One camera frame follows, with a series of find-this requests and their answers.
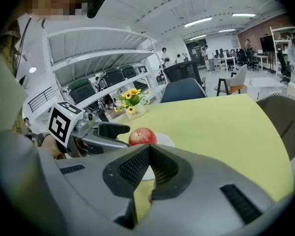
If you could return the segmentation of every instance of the apple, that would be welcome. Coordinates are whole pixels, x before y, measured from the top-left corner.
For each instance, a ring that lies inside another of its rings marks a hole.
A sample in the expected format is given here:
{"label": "apple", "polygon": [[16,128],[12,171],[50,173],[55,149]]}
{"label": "apple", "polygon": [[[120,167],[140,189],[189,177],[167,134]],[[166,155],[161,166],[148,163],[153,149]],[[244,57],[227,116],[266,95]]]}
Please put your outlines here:
{"label": "apple", "polygon": [[156,135],[148,128],[138,128],[129,136],[129,144],[131,146],[137,144],[156,144]]}

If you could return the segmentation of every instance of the flower vase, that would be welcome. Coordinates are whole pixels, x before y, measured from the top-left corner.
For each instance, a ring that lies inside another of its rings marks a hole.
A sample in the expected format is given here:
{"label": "flower vase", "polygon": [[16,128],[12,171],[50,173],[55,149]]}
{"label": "flower vase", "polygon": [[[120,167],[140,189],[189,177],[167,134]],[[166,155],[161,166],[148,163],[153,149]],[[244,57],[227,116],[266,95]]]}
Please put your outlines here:
{"label": "flower vase", "polygon": [[137,105],[133,106],[134,112],[129,113],[128,109],[126,110],[127,116],[130,120],[134,120],[136,118],[141,117],[146,113],[146,110],[141,102],[139,102]]}

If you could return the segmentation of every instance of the ceiling light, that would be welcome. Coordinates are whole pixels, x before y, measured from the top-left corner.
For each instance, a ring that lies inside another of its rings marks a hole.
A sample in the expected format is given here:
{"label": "ceiling light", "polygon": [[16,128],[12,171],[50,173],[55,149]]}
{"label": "ceiling light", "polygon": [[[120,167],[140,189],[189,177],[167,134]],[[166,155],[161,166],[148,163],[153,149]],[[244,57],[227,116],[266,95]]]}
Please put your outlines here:
{"label": "ceiling light", "polygon": [[188,27],[188,26],[192,26],[192,25],[195,25],[195,24],[198,24],[198,23],[202,23],[202,22],[205,22],[205,21],[209,21],[211,20],[212,18],[204,18],[204,19],[201,19],[201,20],[198,20],[198,21],[194,21],[192,23],[189,23],[189,24],[186,24],[185,27]]}
{"label": "ceiling light", "polygon": [[33,72],[35,72],[35,71],[36,71],[36,67],[32,67],[32,68],[29,70],[30,73],[33,73]]}
{"label": "ceiling light", "polygon": [[256,14],[233,13],[232,17],[254,17]]}
{"label": "ceiling light", "polygon": [[201,37],[205,37],[205,36],[206,36],[206,34],[201,35],[201,36],[199,36],[199,37],[193,37],[193,38],[190,38],[189,40],[195,40],[195,39],[197,39],[197,38],[201,38]]}
{"label": "ceiling light", "polygon": [[234,31],[236,29],[223,29],[223,30],[219,30],[219,32],[227,32],[227,31]]}

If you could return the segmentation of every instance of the white plate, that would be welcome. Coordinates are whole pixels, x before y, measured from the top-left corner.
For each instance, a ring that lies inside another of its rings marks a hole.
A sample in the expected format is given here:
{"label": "white plate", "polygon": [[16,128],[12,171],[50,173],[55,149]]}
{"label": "white plate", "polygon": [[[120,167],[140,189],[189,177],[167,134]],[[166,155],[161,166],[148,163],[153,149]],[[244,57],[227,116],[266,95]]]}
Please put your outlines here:
{"label": "white plate", "polygon": [[[157,144],[175,147],[172,139],[170,139],[167,135],[164,135],[161,133],[155,133],[155,135],[157,139]],[[153,180],[153,179],[155,179],[155,175],[151,166],[149,166],[142,180]]]}

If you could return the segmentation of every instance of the yellow table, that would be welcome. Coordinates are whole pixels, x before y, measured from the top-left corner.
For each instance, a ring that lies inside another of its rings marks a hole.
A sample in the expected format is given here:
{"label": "yellow table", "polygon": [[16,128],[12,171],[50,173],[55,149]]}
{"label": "yellow table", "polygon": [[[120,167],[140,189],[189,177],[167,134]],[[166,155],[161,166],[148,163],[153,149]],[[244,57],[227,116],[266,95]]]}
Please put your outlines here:
{"label": "yellow table", "polygon": [[[175,147],[218,159],[263,188],[275,202],[293,190],[284,144],[262,109],[247,95],[228,95],[146,106],[146,114],[119,123],[130,133],[146,127],[169,136]],[[128,142],[130,133],[119,135]],[[140,220],[149,209],[153,181],[135,191]]]}

